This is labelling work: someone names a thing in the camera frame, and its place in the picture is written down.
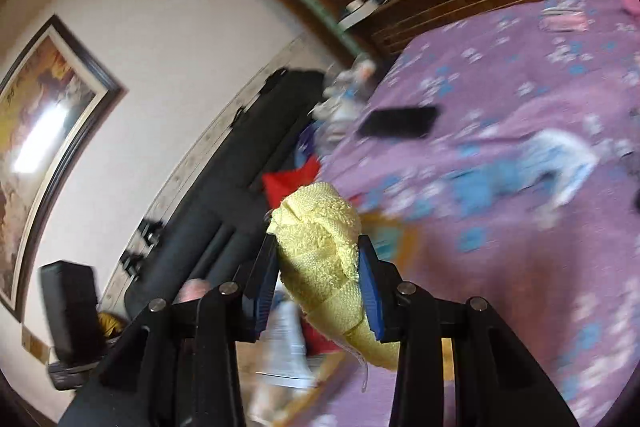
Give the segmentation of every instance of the yellow cloth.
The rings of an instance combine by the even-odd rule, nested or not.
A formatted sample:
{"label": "yellow cloth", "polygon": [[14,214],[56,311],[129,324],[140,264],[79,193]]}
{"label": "yellow cloth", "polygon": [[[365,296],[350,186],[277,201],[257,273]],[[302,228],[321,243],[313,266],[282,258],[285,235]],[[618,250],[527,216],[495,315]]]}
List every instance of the yellow cloth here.
{"label": "yellow cloth", "polygon": [[102,333],[104,333],[104,337],[106,339],[116,337],[124,330],[123,322],[119,318],[107,312],[98,313],[98,322],[100,322]]}
{"label": "yellow cloth", "polygon": [[328,183],[299,188],[271,215],[281,279],[306,319],[344,339],[373,365],[398,368],[399,343],[381,344],[369,329],[358,286],[360,220]]}

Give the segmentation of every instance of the white wall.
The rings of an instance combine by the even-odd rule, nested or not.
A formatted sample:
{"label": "white wall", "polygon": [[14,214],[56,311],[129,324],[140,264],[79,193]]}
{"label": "white wall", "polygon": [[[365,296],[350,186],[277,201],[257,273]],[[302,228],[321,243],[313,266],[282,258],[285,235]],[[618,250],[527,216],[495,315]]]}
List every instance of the white wall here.
{"label": "white wall", "polygon": [[[0,74],[53,13],[128,92],[79,156],[36,254],[25,325],[49,344],[38,268],[58,259],[90,264],[102,291],[140,217],[198,135],[302,33],[274,0],[51,0],[24,31],[0,12],[0,42],[12,43],[0,48]],[[0,367],[28,402],[59,418],[68,394],[55,391],[45,367],[21,347],[20,325],[3,307]]]}

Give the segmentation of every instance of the blue gripper pad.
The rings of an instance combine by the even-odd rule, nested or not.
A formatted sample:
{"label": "blue gripper pad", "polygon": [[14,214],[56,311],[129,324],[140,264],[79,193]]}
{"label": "blue gripper pad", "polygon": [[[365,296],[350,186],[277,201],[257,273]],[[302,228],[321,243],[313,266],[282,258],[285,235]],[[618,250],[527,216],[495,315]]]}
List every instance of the blue gripper pad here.
{"label": "blue gripper pad", "polygon": [[242,310],[250,322],[253,322],[252,329],[256,338],[267,327],[279,270],[278,242],[274,235],[267,234],[242,295]]}
{"label": "blue gripper pad", "polygon": [[361,235],[358,240],[358,272],[360,276],[360,293],[369,321],[369,329],[373,331],[377,341],[382,341],[385,333],[385,319],[382,311],[380,291],[374,277],[374,266],[378,263],[378,256],[367,235]]}

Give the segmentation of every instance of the black speaker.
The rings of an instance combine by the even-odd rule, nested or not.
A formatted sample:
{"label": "black speaker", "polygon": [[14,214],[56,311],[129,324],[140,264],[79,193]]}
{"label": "black speaker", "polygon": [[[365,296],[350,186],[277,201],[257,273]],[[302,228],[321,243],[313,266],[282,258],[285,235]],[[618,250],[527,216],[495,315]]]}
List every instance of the black speaker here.
{"label": "black speaker", "polygon": [[66,364],[99,359],[106,341],[95,309],[94,270],[56,261],[40,268],[40,285],[56,356]]}

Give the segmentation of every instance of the metal screw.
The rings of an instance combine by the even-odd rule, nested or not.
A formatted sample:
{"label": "metal screw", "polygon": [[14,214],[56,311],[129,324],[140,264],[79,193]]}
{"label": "metal screw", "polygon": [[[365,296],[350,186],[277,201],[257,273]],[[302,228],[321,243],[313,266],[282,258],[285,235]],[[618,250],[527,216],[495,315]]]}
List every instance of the metal screw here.
{"label": "metal screw", "polygon": [[401,282],[398,285],[398,291],[402,295],[413,295],[415,293],[415,284],[412,282]]}
{"label": "metal screw", "polygon": [[149,309],[153,312],[161,312],[166,306],[166,301],[161,298],[153,299],[149,302]]}
{"label": "metal screw", "polygon": [[234,282],[223,282],[219,290],[222,295],[233,295],[238,291],[238,284]]}
{"label": "metal screw", "polygon": [[475,309],[477,312],[483,312],[485,309],[489,307],[489,303],[485,301],[482,297],[473,297],[469,301],[469,305]]}

